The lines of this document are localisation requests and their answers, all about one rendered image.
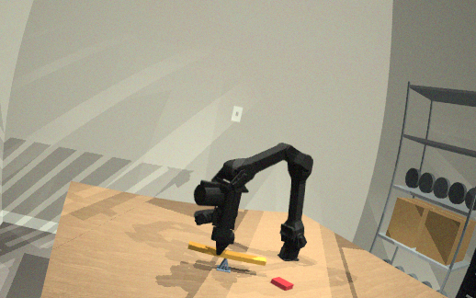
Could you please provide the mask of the red rectangular block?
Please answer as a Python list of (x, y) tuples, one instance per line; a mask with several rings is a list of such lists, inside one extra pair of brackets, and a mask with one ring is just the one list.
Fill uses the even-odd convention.
[(285, 281), (284, 279), (282, 279), (280, 277), (272, 279), (270, 283), (273, 283), (273, 285), (278, 286), (278, 288), (280, 288), (284, 291), (292, 289), (292, 287), (294, 285), (294, 284), (290, 283), (289, 281)]

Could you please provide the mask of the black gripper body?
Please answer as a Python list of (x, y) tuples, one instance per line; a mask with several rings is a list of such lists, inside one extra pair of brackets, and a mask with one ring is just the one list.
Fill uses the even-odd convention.
[(212, 230), (211, 240), (218, 241), (226, 244), (233, 244), (235, 220), (238, 214), (238, 209), (227, 209), (222, 206), (218, 206), (217, 209), (217, 224), (214, 230)]

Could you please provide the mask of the yellow bar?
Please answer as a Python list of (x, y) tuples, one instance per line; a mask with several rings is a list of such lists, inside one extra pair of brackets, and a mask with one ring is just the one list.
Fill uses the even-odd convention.
[(242, 262), (246, 262), (246, 263), (250, 263), (250, 264), (253, 263), (253, 264), (256, 264), (256, 265), (264, 265), (264, 266), (266, 265), (266, 258), (263, 258), (263, 257), (245, 255), (243, 253), (232, 252), (232, 251), (229, 251), (229, 250), (223, 250), (221, 255), (216, 255), (216, 247), (214, 247), (214, 246), (204, 246), (204, 245), (197, 244), (197, 243), (190, 242), (190, 241), (188, 243), (188, 248), (187, 249), (191, 249), (191, 250), (194, 250), (194, 251), (198, 251), (198, 252), (205, 253), (205, 254), (212, 255), (212, 256), (215, 256), (215, 257), (219, 257), (219, 258), (228, 258), (228, 259), (232, 259), (232, 260), (235, 260), (235, 261), (242, 261)]

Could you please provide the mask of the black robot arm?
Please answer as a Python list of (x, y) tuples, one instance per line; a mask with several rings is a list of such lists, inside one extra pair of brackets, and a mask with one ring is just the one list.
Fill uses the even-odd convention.
[(211, 181), (201, 180), (194, 191), (195, 203), (200, 206), (215, 206), (215, 208), (194, 212), (197, 226), (202, 224), (216, 226), (218, 209), (216, 206), (238, 209), (242, 192), (249, 192), (245, 184), (251, 181), (258, 172), (283, 160), (288, 163), (291, 189), (289, 217), (281, 225), (280, 230), (281, 241), (285, 243), (278, 257), (285, 261), (300, 261), (297, 259), (300, 249), (307, 244), (301, 219), (306, 179), (312, 173), (313, 158), (295, 149), (291, 144), (278, 143), (257, 155), (229, 160), (223, 164)]

